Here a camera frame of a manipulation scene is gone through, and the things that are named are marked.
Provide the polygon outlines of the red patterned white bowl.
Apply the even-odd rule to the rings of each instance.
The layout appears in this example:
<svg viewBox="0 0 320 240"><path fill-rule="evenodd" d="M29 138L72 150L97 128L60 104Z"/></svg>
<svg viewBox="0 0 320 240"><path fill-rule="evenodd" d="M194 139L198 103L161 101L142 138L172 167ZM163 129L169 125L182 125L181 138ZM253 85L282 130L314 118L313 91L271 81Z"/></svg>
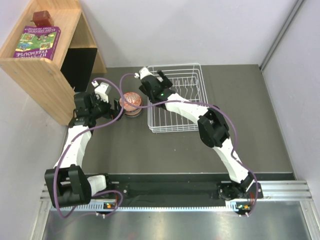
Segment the red patterned white bowl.
<svg viewBox="0 0 320 240"><path fill-rule="evenodd" d="M121 97L119 103L122 107L124 107L124 109L127 112L133 112L135 110L138 110L138 108L134 106L140 106L142 104L142 98L136 92L126 92L123 96L126 99L126 101L123 100L123 98Z"/></svg>

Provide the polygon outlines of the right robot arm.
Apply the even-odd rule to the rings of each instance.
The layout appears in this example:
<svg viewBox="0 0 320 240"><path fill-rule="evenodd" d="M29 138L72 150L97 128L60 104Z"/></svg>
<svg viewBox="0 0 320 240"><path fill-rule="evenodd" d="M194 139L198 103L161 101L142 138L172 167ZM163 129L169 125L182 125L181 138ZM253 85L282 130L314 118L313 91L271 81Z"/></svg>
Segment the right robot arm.
<svg viewBox="0 0 320 240"><path fill-rule="evenodd" d="M171 89L173 83L162 71L159 77L146 67L134 74L139 79L140 91L157 107L176 113L197 124L200 140L212 148L226 167L231 183L219 190L226 200L245 198L252 191L254 175L243 165L233 146L226 115L216 106L186 100Z"/></svg>

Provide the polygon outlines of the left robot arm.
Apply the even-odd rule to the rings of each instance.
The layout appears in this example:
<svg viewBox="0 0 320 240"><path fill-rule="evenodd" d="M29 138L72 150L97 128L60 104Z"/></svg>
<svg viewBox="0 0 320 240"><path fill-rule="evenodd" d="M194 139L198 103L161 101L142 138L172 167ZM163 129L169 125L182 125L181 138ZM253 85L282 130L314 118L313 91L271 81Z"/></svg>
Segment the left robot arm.
<svg viewBox="0 0 320 240"><path fill-rule="evenodd" d="M107 95L79 92L74 95L75 108L68 124L67 140L62 154L51 169L45 171L44 179L55 208L75 207L88 204L96 194L109 198L114 191L104 174L86 176L82 170L85 150L97 119L113 120L120 115L118 99L110 103Z"/></svg>

